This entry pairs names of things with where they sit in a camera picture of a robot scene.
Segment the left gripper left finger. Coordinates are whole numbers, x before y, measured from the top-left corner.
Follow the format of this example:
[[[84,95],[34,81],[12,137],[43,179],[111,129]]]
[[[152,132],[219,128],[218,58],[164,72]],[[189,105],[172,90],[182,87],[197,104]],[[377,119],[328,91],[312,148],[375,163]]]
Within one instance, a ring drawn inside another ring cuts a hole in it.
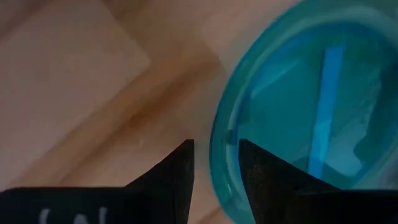
[[[194,140],[187,139],[126,186],[125,224],[187,224],[194,179]]]

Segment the teal translucent plate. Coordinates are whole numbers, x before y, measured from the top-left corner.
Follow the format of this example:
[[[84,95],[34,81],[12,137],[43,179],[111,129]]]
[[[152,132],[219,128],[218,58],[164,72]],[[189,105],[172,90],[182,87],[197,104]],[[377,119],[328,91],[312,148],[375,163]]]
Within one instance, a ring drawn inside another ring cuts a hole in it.
[[[398,0],[303,0],[235,68],[210,172],[227,216],[256,224],[242,139],[337,188],[295,196],[291,224],[398,224]]]

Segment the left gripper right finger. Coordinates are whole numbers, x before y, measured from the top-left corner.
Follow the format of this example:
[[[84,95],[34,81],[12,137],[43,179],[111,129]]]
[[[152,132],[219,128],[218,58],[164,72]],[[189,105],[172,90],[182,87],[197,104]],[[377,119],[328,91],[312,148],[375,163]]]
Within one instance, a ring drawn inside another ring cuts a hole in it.
[[[238,159],[256,224],[291,224],[295,196],[337,190],[247,139],[239,141]]]

